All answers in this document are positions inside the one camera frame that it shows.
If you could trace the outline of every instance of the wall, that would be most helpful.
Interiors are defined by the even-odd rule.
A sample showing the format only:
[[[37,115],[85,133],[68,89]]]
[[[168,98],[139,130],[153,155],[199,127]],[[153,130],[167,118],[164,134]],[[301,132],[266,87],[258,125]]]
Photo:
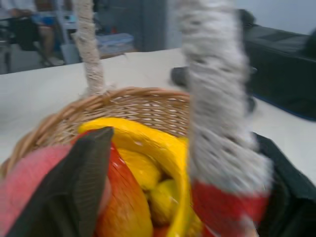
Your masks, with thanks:
[[[316,0],[235,0],[236,7],[251,11],[257,24],[310,34],[316,28]]]
[[[174,3],[167,0],[166,48],[181,47]],[[262,26],[309,34],[316,28],[316,0],[235,0],[251,11]]]
[[[144,51],[166,48],[167,0],[143,0]]]

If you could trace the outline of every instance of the blue object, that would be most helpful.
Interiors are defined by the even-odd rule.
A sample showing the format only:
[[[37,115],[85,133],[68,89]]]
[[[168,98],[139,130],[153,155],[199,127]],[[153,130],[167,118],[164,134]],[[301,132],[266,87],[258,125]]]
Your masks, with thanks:
[[[32,15],[31,18],[32,18],[32,21],[36,24],[40,24],[42,22],[41,16],[38,14]]]
[[[69,22],[70,23],[75,23],[76,22],[76,16],[75,15],[70,15],[69,16]]]
[[[45,16],[41,18],[41,21],[43,24],[47,25],[47,26],[52,26],[55,24],[55,19],[52,16]]]

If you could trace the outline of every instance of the red fruit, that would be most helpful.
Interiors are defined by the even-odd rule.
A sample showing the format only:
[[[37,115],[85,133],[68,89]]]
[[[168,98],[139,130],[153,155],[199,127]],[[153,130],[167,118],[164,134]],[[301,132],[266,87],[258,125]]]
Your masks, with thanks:
[[[169,226],[155,227],[153,237],[166,237],[168,234]]]
[[[97,222],[97,236],[151,237],[153,225],[145,195],[113,144],[108,178],[112,194]]]

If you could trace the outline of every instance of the person's leg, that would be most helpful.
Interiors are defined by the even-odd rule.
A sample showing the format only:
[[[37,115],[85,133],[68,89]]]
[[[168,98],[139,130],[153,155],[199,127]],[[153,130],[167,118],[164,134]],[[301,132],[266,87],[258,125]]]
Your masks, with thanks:
[[[42,47],[45,56],[54,66],[63,65],[64,61],[53,56],[54,32],[49,26],[39,26],[40,37],[42,38]]]

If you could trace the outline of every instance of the white rope handle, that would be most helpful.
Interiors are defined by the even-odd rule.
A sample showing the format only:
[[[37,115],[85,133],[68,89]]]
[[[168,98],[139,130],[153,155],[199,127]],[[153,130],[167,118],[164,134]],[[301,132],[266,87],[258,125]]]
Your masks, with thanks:
[[[92,0],[76,0],[74,1],[74,6],[77,13],[78,26],[75,41],[84,62],[88,94],[102,94],[105,82],[100,54],[95,39]]]
[[[233,0],[179,0],[191,92],[190,175],[230,193],[263,192],[271,163],[248,126],[248,61]]]

